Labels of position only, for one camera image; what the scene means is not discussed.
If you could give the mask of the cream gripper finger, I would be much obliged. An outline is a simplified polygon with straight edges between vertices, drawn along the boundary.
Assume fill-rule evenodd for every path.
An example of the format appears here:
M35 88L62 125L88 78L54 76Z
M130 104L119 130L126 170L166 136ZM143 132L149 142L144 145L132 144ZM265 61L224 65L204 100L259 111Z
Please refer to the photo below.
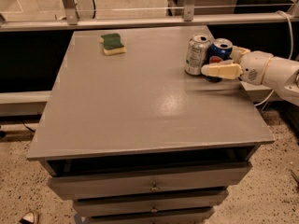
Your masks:
M204 65L201 73L208 77L235 79L243 74L243 70L238 63L212 63Z
M232 53L230 55L230 58L235 62L239 63L240 59L243 55L249 53L249 49L241 48L238 46L233 46Z

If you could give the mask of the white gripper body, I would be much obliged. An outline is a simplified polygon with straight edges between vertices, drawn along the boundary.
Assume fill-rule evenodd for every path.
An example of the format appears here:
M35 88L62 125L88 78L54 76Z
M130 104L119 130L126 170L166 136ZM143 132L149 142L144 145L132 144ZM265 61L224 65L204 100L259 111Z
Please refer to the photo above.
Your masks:
M273 57L273 54L262 51L253 51L243 55L240 59L243 71L240 76L241 80L249 84L261 85L264 70Z

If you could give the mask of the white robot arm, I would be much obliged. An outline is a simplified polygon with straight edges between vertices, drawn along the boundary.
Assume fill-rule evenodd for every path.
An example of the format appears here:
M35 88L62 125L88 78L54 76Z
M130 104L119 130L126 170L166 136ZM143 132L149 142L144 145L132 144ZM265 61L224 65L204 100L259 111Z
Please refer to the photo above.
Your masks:
M263 51L233 46L231 59L201 68L205 76L240 78L251 85L271 88L281 99L299 105L299 62Z

